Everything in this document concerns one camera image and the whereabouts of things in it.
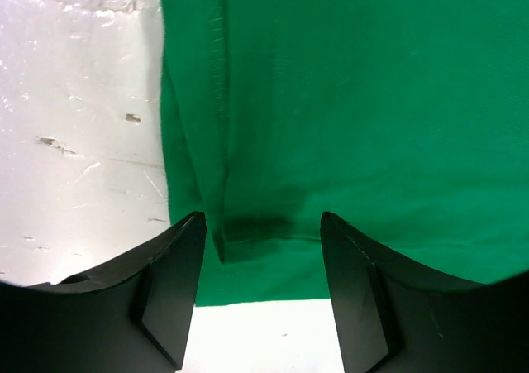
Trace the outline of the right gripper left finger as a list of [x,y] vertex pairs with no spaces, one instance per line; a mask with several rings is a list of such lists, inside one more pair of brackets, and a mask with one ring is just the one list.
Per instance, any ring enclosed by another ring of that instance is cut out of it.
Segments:
[[58,284],[2,283],[2,371],[180,370],[206,235],[204,214],[194,212]]

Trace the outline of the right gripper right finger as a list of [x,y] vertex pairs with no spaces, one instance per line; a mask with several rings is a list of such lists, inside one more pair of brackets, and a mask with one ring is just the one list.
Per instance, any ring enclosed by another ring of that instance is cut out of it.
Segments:
[[464,280],[334,213],[323,213],[320,235],[345,371],[527,371],[527,273],[490,285]]

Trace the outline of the green t shirt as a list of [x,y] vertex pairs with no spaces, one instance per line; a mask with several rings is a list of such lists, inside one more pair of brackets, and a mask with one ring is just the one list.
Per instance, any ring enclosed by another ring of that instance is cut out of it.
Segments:
[[198,306],[328,295],[332,212],[430,267],[528,267],[528,0],[161,0],[169,211]]

